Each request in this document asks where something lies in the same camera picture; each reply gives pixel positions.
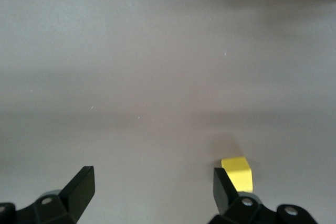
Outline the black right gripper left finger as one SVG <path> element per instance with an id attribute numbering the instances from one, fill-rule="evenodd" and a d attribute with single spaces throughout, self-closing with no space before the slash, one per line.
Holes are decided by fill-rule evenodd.
<path id="1" fill-rule="evenodd" d="M 62 190 L 46 192 L 25 208 L 2 202 L 1 223 L 77 223 L 95 194 L 94 171 L 84 166 Z"/>

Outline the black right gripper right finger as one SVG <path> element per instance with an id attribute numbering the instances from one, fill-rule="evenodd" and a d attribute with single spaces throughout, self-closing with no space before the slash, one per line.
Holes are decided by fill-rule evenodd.
<path id="1" fill-rule="evenodd" d="M 213 196 L 218 214 L 210 223 L 316 223 L 302 207 L 283 204 L 272 211 L 253 193 L 239 193 L 223 168 L 214 168 Z"/>

